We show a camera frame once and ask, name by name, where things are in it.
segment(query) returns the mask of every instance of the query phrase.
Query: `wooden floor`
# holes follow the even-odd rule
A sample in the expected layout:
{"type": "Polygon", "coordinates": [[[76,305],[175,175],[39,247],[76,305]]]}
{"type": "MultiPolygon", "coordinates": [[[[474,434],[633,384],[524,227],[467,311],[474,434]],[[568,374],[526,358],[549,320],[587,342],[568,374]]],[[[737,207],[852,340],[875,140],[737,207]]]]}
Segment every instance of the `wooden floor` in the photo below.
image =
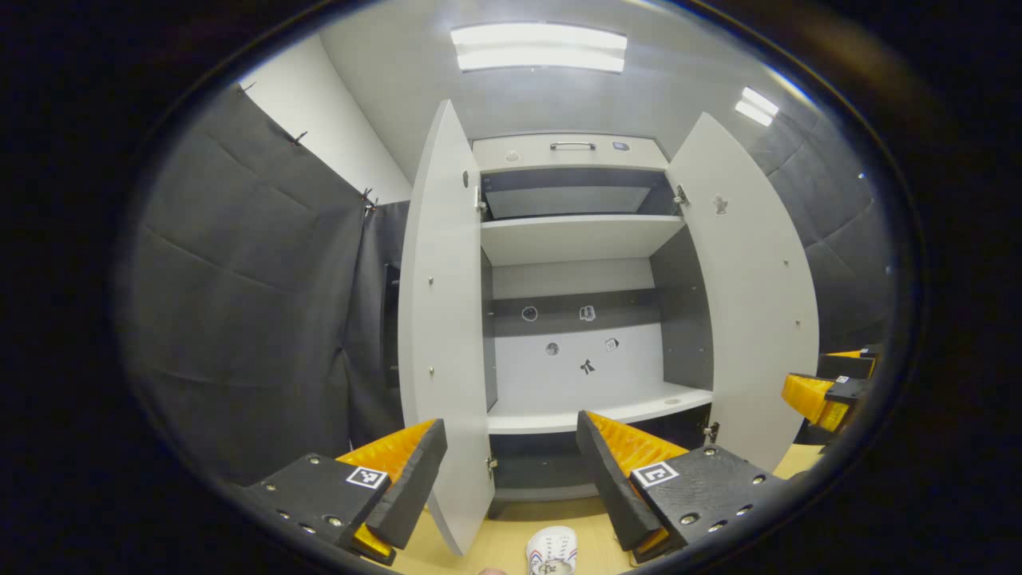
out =
{"type": "MultiPolygon", "coordinates": [[[[819,451],[819,445],[792,445],[774,475],[788,479],[811,468],[822,458],[819,451]]],[[[464,557],[448,549],[426,510],[408,546],[398,552],[391,569],[409,575],[476,575],[490,567],[508,575],[524,575],[525,544],[537,531],[552,525],[566,525],[578,536],[576,575],[611,575],[636,567],[630,563],[631,554],[618,546],[603,502],[594,497],[509,505],[496,520],[482,522],[471,549],[464,557]]]]}

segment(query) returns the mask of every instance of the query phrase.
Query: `open cabinet door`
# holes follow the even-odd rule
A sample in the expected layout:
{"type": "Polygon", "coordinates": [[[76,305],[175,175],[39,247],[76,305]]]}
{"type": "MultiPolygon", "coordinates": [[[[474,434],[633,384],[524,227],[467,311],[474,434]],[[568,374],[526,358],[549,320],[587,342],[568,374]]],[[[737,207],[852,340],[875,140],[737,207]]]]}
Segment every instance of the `open cabinet door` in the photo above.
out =
{"type": "Polygon", "coordinates": [[[667,167],[706,284],[717,443],[773,472],[802,417],[781,399],[789,373],[815,374],[817,298],[795,226],[762,170],[703,113],[667,167]]]}
{"type": "Polygon", "coordinates": [[[479,169],[450,100],[426,137],[402,253],[398,368],[405,425],[443,418],[448,450],[429,513],[464,555],[494,497],[486,460],[479,169]]]}

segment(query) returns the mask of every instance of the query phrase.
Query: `sneaker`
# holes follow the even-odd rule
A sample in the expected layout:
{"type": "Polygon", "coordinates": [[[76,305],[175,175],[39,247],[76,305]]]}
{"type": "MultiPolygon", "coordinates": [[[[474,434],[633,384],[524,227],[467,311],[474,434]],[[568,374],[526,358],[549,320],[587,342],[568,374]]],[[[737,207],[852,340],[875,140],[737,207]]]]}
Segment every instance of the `sneaker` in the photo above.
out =
{"type": "Polygon", "coordinates": [[[578,537],[570,527],[541,529],[525,547],[528,575],[572,575],[577,553],[578,537]]]}

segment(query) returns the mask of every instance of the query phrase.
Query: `cabinet shelf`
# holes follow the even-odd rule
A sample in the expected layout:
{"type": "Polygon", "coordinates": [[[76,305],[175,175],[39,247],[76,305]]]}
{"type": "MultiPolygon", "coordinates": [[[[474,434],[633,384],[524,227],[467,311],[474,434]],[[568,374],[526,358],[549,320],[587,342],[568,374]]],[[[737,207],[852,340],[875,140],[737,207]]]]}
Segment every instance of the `cabinet shelf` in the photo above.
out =
{"type": "Polygon", "coordinates": [[[523,408],[522,403],[499,398],[486,417],[490,433],[517,435],[573,432],[578,422],[579,410],[589,410],[611,420],[629,424],[706,405],[713,398],[713,394],[706,390],[666,382],[632,384],[625,392],[631,402],[588,405],[584,397],[575,396],[565,398],[561,405],[548,403],[544,406],[545,411],[539,414],[530,412],[527,406],[523,408]]]}
{"type": "Polygon", "coordinates": [[[679,215],[550,215],[482,224],[495,266],[648,257],[682,229],[679,215]]]}

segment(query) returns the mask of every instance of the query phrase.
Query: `metal handle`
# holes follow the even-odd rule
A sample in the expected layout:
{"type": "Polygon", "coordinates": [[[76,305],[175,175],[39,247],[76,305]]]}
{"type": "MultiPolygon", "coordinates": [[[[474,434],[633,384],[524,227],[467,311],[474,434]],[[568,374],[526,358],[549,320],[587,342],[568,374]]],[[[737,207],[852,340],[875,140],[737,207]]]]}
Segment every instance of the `metal handle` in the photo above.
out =
{"type": "Polygon", "coordinates": [[[596,149],[596,144],[593,142],[554,142],[550,144],[550,149],[557,149],[559,145],[588,145],[590,149],[596,149]]]}

